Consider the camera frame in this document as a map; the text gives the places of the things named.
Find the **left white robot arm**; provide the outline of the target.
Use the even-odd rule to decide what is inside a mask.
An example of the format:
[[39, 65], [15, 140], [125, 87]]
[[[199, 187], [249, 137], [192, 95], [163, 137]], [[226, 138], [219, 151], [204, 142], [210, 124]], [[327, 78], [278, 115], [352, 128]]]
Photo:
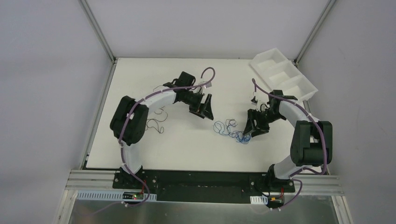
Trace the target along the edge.
[[136, 189], [142, 184], [142, 175], [138, 173], [142, 169], [142, 162], [137, 144], [145, 134], [148, 116], [165, 106], [182, 102], [188, 105], [189, 113], [213, 120], [212, 95], [203, 93], [205, 88], [211, 87], [213, 79], [211, 77], [197, 84], [193, 75], [183, 71], [178, 78], [158, 86], [147, 96], [121, 98], [110, 122], [110, 129], [120, 146], [121, 168], [127, 172], [124, 179], [126, 185]]

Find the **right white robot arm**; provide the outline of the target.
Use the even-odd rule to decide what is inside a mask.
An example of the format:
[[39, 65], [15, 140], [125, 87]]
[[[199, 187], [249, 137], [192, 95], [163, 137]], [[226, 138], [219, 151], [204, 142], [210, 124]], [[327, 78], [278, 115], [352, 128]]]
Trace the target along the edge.
[[269, 93], [267, 103], [251, 99], [255, 109], [247, 112], [247, 123], [243, 135], [256, 137], [267, 134], [270, 123], [287, 120], [294, 127], [290, 154], [281, 162], [272, 164], [264, 176], [264, 184], [271, 191], [279, 190], [289, 179], [303, 170], [325, 166], [332, 159], [332, 124], [310, 115], [294, 96], [282, 90]]

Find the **white compartment tray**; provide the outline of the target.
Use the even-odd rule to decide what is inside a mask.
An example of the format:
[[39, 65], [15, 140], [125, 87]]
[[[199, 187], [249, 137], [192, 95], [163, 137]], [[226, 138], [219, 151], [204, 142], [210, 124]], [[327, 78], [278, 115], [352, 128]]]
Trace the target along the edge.
[[318, 89], [277, 48], [257, 54], [249, 63], [251, 68], [273, 90], [295, 96], [299, 102], [311, 99]]

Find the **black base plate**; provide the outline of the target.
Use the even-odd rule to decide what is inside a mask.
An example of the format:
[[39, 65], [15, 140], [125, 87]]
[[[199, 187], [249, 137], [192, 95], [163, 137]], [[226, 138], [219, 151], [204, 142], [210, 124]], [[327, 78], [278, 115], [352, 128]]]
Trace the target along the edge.
[[251, 196], [294, 193], [291, 180], [264, 172], [214, 172], [140, 169], [134, 176], [116, 171], [114, 189], [149, 192], [162, 202], [250, 203]]

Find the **aluminium frame rail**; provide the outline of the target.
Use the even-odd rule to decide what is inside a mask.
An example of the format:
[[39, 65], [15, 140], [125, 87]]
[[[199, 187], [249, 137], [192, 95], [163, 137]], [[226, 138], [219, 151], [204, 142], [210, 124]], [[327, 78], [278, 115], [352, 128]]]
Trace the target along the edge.
[[[114, 170], [72, 170], [66, 189], [112, 189], [117, 171]], [[344, 196], [340, 178], [336, 175], [301, 174], [294, 176], [303, 183], [301, 195]]]

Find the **left corner aluminium post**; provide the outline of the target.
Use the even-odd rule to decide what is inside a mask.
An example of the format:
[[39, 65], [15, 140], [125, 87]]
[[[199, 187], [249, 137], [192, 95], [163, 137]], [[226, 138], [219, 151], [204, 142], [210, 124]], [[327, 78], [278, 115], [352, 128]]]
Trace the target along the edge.
[[82, 10], [84, 11], [88, 22], [90, 23], [98, 41], [100, 42], [102, 48], [104, 49], [107, 57], [109, 58], [109, 60], [114, 63], [116, 61], [116, 56], [114, 55], [113, 51], [111, 50], [110, 45], [108, 44], [107, 39], [105, 38], [105, 35], [97, 21], [97, 19], [95, 18], [95, 15], [89, 5], [89, 2], [87, 0], [79, 0], [79, 3], [82, 7]]

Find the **corner aluminium post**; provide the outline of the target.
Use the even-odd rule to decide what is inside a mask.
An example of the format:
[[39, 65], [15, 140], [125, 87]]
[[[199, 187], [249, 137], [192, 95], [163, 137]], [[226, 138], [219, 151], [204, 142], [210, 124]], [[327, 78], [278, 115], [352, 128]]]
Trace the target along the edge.
[[105, 35], [97, 21], [97, 19], [95, 18], [95, 15], [89, 5], [89, 2], [87, 0], [79, 0], [79, 3], [82, 7], [82, 10], [84, 11], [88, 22], [90, 23], [98, 41], [100, 42], [102, 48], [104, 49], [107, 57], [109, 58], [109, 60], [114, 63], [116, 61], [116, 56], [114, 55], [113, 51], [111, 50], [110, 45], [108, 44], [107, 39], [105, 38]]
[[337, 0], [328, 0], [325, 7], [323, 8], [322, 12], [320, 13], [318, 19], [316, 20], [313, 28], [311, 29], [310, 33], [308, 34], [305, 42], [303, 43], [299, 53], [294, 59], [294, 65], [298, 68], [300, 62], [302, 61], [303, 57], [307, 53], [309, 47], [311, 46], [312, 42], [316, 38], [317, 34], [319, 33], [320, 29], [322, 28], [323, 24], [325, 23], [328, 15], [334, 8], [338, 1]]

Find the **right corner aluminium post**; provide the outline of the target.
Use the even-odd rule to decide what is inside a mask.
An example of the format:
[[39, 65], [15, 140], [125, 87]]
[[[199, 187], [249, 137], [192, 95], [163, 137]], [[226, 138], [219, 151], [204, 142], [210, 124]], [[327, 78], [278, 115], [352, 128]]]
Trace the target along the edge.
[[320, 29], [322, 28], [323, 24], [325, 23], [328, 15], [334, 8], [338, 1], [337, 0], [328, 0], [325, 7], [323, 8], [322, 12], [320, 13], [318, 19], [316, 20], [313, 28], [311, 29], [310, 33], [308, 34], [305, 42], [303, 43], [299, 53], [294, 59], [294, 65], [298, 68], [300, 62], [302, 61], [303, 57], [307, 53], [309, 47], [311, 46], [312, 42], [316, 38], [317, 34], [319, 33]]

